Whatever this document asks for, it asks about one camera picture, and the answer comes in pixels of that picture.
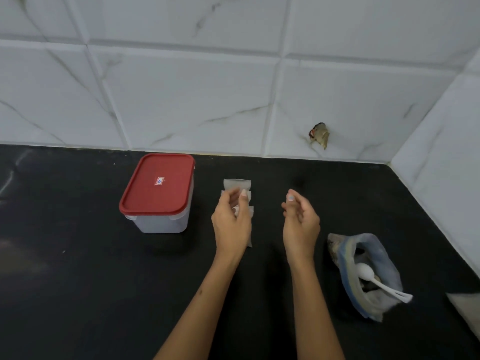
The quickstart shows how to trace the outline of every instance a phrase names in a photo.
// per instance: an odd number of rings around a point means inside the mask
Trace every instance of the spoon handle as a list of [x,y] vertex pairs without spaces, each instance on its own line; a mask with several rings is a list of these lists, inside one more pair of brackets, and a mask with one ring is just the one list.
[[404,303],[408,303],[412,300],[413,296],[411,294],[407,294],[407,293],[403,293],[403,292],[400,292],[399,290],[395,290],[395,289],[392,289],[390,287],[387,287],[385,284],[382,284],[380,283],[378,280],[376,280],[375,278],[373,278],[371,280],[372,283],[375,283],[376,285],[378,285],[381,289],[383,289],[385,292],[388,292],[390,293],[392,296],[398,298],[399,300],[401,300],[402,302]]

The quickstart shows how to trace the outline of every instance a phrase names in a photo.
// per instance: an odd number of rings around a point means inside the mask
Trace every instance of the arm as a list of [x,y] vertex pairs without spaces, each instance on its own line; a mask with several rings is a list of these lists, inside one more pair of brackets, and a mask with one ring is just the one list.
[[[231,207],[238,202],[236,218]],[[247,193],[225,191],[212,215],[216,254],[212,267],[189,306],[153,360],[207,359],[230,281],[251,231]]]
[[283,242],[292,273],[298,359],[344,359],[315,272],[314,249],[320,219],[309,201],[292,189],[282,207],[285,209]]

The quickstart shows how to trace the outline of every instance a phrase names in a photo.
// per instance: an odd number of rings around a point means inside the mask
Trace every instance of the black countertop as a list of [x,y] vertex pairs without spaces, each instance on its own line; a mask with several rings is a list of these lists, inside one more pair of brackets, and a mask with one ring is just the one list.
[[[150,360],[215,254],[224,178],[252,181],[253,248],[237,269],[212,359],[294,358],[280,203],[288,188],[321,218],[316,269],[347,359],[480,359],[446,292],[480,281],[386,165],[196,155],[189,225],[142,234],[118,210],[144,152],[0,146],[0,358]],[[329,233],[378,236],[411,303],[383,323],[351,305]]]

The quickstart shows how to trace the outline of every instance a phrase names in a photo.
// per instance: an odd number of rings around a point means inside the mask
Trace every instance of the red lid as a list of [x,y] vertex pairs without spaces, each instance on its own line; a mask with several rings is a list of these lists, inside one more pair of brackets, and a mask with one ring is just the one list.
[[188,205],[195,160],[188,154],[147,154],[120,200],[124,215],[172,216]]

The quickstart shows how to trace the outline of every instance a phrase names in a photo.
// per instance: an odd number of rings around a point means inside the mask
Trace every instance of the hand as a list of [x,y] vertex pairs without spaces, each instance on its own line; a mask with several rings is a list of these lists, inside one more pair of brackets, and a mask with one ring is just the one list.
[[[232,208],[239,205],[238,216]],[[239,188],[226,190],[220,196],[212,215],[216,241],[216,259],[226,259],[237,264],[247,248],[252,231],[252,219],[248,210],[247,191]]]
[[288,263],[290,266],[313,264],[315,242],[320,233],[320,218],[309,200],[293,189],[288,190],[282,208],[285,210],[283,244]]

